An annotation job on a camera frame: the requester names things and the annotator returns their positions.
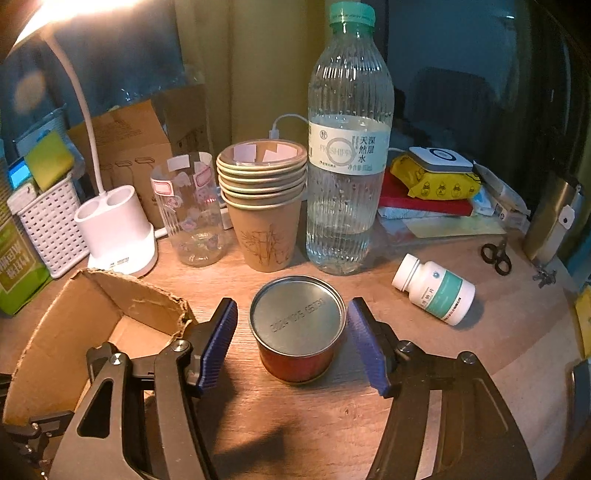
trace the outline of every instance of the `pill bottle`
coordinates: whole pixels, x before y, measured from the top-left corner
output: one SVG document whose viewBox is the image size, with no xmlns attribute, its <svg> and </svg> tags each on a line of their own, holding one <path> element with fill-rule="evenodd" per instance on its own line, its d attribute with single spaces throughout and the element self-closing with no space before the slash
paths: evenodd
<svg viewBox="0 0 591 480">
<path fill-rule="evenodd" d="M 422 264 L 411 254 L 404 257 L 392 285 L 407 291 L 412 303 L 449 325 L 464 318 L 476 293 L 470 282 L 435 262 Z"/>
</svg>

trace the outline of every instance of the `metal thermos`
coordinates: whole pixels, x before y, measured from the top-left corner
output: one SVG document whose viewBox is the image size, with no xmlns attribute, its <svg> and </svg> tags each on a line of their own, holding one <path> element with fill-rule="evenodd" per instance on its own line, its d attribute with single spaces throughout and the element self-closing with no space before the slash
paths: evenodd
<svg viewBox="0 0 591 480">
<path fill-rule="evenodd" d="M 544 268 L 554 258 L 582 204 L 583 193 L 577 181 L 568 182 L 550 173 L 523 244 L 523 251 L 536 267 Z"/>
</svg>

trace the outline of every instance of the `metal bolt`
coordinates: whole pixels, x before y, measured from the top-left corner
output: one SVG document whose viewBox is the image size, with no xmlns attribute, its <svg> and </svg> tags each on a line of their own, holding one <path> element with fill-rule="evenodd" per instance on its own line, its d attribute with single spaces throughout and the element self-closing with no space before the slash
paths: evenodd
<svg viewBox="0 0 591 480">
<path fill-rule="evenodd" d="M 414 350 L 414 343 L 412 343 L 410 340 L 401 340 L 398 342 L 396 348 L 402 353 L 410 353 Z"/>
<path fill-rule="evenodd" d="M 121 365 L 121 354 L 114 353 L 109 360 L 113 365 Z"/>
<path fill-rule="evenodd" d="M 478 359 L 472 352 L 462 352 L 460 353 L 460 360 L 465 364 L 474 365 Z"/>
<path fill-rule="evenodd" d="M 186 340 L 175 340 L 171 346 L 175 352 L 183 352 L 189 348 L 189 342 Z"/>
</svg>

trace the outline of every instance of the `red can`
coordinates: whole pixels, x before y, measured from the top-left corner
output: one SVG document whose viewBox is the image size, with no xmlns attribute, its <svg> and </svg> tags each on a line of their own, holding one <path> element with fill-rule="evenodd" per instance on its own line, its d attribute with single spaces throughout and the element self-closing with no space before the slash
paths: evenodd
<svg viewBox="0 0 591 480">
<path fill-rule="evenodd" d="M 252 301 L 249 318 L 263 366 L 295 384 L 309 382 L 329 367 L 345 321 L 339 293 L 303 275 L 264 285 Z"/>
</svg>

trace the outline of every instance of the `white plastic basket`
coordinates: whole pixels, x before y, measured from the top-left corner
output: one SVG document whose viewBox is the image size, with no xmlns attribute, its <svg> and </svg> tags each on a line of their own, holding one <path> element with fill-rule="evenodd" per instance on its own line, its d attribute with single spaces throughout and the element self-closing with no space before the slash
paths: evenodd
<svg viewBox="0 0 591 480">
<path fill-rule="evenodd" d="M 80 200 L 72 173 L 18 212 L 52 278 L 59 278 L 89 254 L 74 221 Z"/>
</svg>

